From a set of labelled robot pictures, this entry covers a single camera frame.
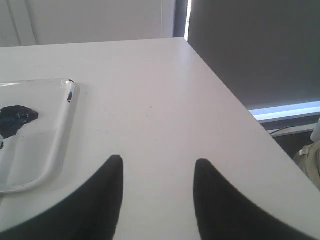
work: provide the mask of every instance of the tabletop surface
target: tabletop surface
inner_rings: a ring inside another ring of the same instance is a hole
[[[116,240],[200,239],[199,158],[267,213],[320,239],[318,190],[183,38],[0,48],[1,82],[54,78],[77,84],[63,167],[3,197],[0,231],[56,205],[121,155]]]

